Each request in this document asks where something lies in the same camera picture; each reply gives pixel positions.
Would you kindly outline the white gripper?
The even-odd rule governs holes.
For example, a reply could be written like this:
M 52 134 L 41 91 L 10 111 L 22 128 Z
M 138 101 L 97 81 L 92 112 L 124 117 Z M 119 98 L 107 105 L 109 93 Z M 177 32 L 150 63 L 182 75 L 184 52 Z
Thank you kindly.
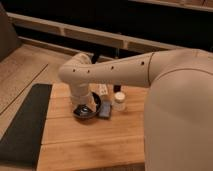
M 89 102 L 92 101 L 92 93 L 89 92 L 86 95 L 83 96 L 71 96 L 71 102 L 72 102 L 72 106 L 73 106 L 73 110 L 74 108 L 79 105 L 79 104 L 88 104 Z

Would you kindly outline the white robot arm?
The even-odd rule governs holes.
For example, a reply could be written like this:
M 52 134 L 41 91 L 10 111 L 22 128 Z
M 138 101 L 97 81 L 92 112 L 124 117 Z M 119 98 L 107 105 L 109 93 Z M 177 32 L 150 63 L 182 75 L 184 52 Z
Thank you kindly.
M 71 99 L 90 83 L 144 87 L 146 171 L 213 171 L 213 53 L 176 49 L 93 64 L 79 53 L 59 69 Z

